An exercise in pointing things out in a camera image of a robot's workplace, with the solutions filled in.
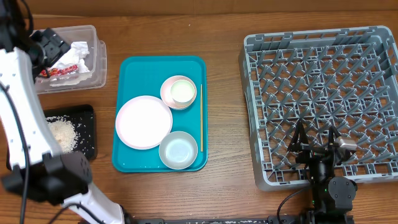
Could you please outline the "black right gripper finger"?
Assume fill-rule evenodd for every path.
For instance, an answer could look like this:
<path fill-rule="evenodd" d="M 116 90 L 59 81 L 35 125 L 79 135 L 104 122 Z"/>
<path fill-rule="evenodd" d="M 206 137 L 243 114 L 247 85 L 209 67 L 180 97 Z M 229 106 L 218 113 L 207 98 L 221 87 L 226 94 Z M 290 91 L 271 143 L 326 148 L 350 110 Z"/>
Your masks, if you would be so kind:
<path fill-rule="evenodd" d="M 301 120 L 295 126 L 295 132 L 287 148 L 290 152 L 302 152 L 308 150 L 308 138 Z"/>
<path fill-rule="evenodd" d="M 340 147 L 339 137 L 340 132 L 334 125 L 331 125 L 328 130 L 328 149 L 334 149 L 335 147 Z"/>

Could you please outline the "small red object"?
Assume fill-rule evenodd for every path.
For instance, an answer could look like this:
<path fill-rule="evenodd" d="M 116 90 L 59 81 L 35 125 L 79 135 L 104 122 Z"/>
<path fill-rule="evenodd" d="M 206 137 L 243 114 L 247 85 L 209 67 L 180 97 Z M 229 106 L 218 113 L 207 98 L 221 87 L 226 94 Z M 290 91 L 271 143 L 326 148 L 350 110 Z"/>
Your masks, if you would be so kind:
<path fill-rule="evenodd" d="M 50 78 L 53 76 L 60 76 L 60 75 L 69 75 L 69 74 L 74 74 L 78 71 L 78 66 L 77 65 L 72 65 L 67 68 L 48 68 L 45 70 L 42 70 L 39 73 L 39 77 L 41 78 Z"/>

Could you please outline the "white napkin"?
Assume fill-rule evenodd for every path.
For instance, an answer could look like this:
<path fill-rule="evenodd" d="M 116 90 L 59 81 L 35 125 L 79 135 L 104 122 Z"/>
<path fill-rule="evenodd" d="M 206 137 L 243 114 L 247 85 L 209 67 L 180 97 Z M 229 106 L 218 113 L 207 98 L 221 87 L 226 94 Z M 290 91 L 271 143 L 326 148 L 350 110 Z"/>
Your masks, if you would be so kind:
<path fill-rule="evenodd" d="M 79 73 L 89 72 L 90 70 L 85 65 L 85 58 L 89 54 L 87 42 L 72 42 L 70 50 L 52 68 L 64 69 L 76 65 Z"/>
<path fill-rule="evenodd" d="M 70 86 L 77 85 L 82 81 L 85 81 L 92 77 L 91 73 L 74 73 L 69 77 L 58 77 L 57 79 L 50 81 L 50 86 Z"/>

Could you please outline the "white rice pile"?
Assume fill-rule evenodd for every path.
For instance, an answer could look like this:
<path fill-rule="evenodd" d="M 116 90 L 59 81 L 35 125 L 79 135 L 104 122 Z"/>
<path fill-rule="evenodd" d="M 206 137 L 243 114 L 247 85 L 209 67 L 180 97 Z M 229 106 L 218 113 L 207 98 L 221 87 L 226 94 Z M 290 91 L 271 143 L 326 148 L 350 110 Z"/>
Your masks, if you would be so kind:
<path fill-rule="evenodd" d="M 50 116 L 47 124 L 64 153 L 81 151 L 88 155 L 94 149 L 89 126 L 70 116 Z"/>

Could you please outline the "wooden chopstick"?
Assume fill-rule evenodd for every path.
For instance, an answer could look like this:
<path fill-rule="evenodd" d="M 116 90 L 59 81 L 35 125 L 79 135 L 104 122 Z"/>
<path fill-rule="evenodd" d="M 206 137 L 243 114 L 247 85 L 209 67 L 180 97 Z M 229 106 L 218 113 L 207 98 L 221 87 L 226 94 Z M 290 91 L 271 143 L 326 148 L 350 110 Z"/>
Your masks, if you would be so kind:
<path fill-rule="evenodd" d="M 200 85 L 200 152 L 203 152 L 204 141 L 203 141 L 203 84 Z"/>

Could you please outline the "large pink plate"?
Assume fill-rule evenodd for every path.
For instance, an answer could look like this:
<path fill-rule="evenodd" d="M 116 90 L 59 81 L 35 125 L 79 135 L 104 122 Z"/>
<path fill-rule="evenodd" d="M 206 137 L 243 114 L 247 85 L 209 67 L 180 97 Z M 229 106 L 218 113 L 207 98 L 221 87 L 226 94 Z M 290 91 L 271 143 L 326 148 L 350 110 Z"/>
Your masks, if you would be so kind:
<path fill-rule="evenodd" d="M 146 150 L 160 144 L 171 132 L 170 108 L 159 98 L 137 96 L 122 105 L 116 115 L 115 129 L 126 146 Z"/>

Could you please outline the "grey-white bowl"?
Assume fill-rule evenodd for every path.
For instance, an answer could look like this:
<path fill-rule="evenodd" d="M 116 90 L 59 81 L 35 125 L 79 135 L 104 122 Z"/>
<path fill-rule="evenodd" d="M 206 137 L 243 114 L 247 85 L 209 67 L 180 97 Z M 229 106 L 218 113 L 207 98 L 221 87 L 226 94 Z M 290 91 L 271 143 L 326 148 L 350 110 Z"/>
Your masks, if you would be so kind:
<path fill-rule="evenodd" d="M 173 170 L 183 170 L 191 166 L 198 155 L 198 144 L 190 134 L 174 131 L 166 135 L 159 145 L 162 163 Z"/>

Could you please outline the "cream cup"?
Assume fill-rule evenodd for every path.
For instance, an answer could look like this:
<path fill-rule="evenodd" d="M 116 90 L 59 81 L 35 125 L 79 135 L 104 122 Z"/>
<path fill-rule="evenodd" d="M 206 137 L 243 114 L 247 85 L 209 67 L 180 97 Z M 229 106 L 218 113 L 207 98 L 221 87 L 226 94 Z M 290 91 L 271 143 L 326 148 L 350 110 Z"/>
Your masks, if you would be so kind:
<path fill-rule="evenodd" d="M 195 87 L 188 80 L 175 81 L 170 89 L 173 101 L 180 106 L 189 105 L 195 97 Z"/>

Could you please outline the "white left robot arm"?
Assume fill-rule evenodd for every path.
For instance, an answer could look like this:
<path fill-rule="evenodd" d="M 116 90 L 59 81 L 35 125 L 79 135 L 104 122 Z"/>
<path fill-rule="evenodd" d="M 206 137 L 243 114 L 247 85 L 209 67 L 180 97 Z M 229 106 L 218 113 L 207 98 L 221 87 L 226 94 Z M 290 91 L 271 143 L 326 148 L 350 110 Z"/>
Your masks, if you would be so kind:
<path fill-rule="evenodd" d="M 94 184 L 83 153 L 64 153 L 47 124 L 34 81 L 70 45 L 52 29 L 34 30 L 33 19 L 22 14 L 25 5 L 1 2 L 1 122 L 11 168 L 1 183 L 23 202 L 58 205 L 88 223 L 132 223 Z"/>

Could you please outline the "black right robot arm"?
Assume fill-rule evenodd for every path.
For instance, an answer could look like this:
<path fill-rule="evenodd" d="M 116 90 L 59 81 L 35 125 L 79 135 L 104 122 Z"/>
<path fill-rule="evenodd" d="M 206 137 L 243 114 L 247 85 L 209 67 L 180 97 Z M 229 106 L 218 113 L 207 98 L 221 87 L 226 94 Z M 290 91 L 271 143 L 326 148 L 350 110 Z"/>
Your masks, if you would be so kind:
<path fill-rule="evenodd" d="M 311 146 L 301 120 L 297 121 L 288 151 L 296 152 L 295 161 L 309 170 L 305 177 L 312 191 L 312 208 L 306 209 L 295 223 L 353 223 L 347 213 L 353 209 L 358 186 L 355 181 L 335 175 L 335 166 L 350 159 L 357 149 L 355 141 L 344 138 L 335 126 L 328 130 L 325 146 Z"/>

